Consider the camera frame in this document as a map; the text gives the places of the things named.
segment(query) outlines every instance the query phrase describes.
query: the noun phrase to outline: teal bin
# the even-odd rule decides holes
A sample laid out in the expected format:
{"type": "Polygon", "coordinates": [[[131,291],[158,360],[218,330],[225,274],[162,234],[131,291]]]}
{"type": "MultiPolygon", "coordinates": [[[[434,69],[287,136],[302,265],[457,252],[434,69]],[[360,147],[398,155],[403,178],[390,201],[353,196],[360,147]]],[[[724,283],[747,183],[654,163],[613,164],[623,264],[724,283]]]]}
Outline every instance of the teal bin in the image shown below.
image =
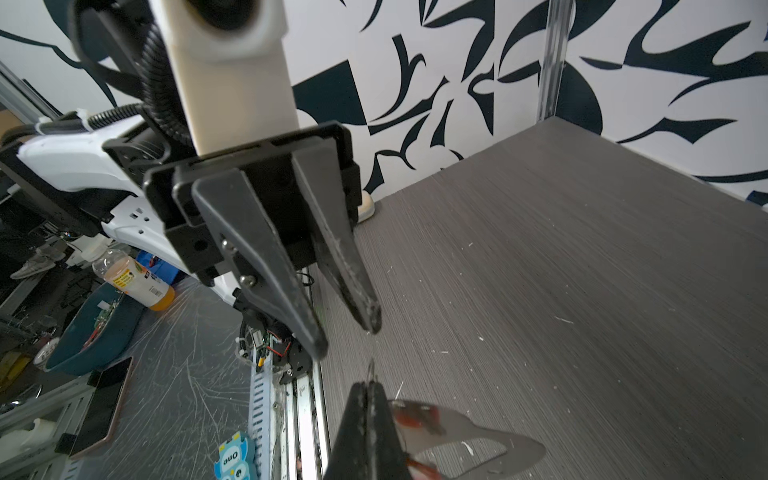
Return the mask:
{"type": "Polygon", "coordinates": [[[144,306],[128,295],[123,296],[112,317],[101,334],[86,349],[83,344],[94,331],[94,321],[101,309],[101,301],[114,302],[121,295],[120,290],[109,283],[98,287],[85,300],[80,311],[58,341],[45,369],[49,372],[63,372],[69,375],[85,375],[92,370],[108,365],[125,350],[134,335],[144,306]]]}

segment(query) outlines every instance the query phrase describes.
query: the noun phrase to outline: blue cartoon figure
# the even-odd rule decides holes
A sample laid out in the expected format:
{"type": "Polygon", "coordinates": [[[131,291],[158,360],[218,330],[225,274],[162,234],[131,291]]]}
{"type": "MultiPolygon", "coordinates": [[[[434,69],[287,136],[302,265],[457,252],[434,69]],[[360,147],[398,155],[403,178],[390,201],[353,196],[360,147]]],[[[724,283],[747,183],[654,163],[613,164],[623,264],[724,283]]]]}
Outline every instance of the blue cartoon figure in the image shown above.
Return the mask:
{"type": "Polygon", "coordinates": [[[214,473],[219,480],[255,480],[253,460],[256,448],[253,440],[244,432],[236,432],[232,438],[219,445],[219,461],[214,473]]]}

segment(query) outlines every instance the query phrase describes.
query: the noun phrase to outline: screw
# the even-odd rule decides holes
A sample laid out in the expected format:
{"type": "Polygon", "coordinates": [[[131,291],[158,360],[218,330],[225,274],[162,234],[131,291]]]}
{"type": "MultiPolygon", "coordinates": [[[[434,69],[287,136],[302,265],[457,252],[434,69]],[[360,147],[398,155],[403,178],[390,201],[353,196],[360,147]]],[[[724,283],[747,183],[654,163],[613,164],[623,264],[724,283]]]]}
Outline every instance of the screw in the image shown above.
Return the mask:
{"type": "Polygon", "coordinates": [[[237,252],[237,248],[232,243],[229,243],[227,239],[221,240],[221,247],[224,248],[229,253],[235,253],[237,252]]]}
{"type": "Polygon", "coordinates": [[[240,276],[240,285],[248,286],[248,287],[254,286],[254,285],[256,285],[256,279],[253,278],[252,275],[248,275],[248,276],[241,275],[240,276]]]}

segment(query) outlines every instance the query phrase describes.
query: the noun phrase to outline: bottle label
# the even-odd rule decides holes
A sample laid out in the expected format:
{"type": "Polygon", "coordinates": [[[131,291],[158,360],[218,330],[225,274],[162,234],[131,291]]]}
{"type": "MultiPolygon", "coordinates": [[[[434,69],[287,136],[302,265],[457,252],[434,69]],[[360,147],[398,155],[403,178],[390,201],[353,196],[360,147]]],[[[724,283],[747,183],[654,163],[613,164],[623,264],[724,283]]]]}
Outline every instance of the bottle label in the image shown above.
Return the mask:
{"type": "Polygon", "coordinates": [[[168,293],[168,284],[136,260],[132,260],[111,283],[144,306],[153,306],[168,293]]]}

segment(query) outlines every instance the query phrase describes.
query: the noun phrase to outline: juice bottle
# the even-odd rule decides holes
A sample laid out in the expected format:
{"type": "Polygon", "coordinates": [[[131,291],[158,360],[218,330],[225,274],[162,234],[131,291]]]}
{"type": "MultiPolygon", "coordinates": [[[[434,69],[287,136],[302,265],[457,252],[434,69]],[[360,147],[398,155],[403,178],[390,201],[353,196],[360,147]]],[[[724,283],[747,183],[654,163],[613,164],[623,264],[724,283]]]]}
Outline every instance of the juice bottle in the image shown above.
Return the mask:
{"type": "Polygon", "coordinates": [[[93,262],[93,269],[100,278],[156,312],[168,308],[176,296],[172,286],[120,250],[107,249],[93,262]]]}

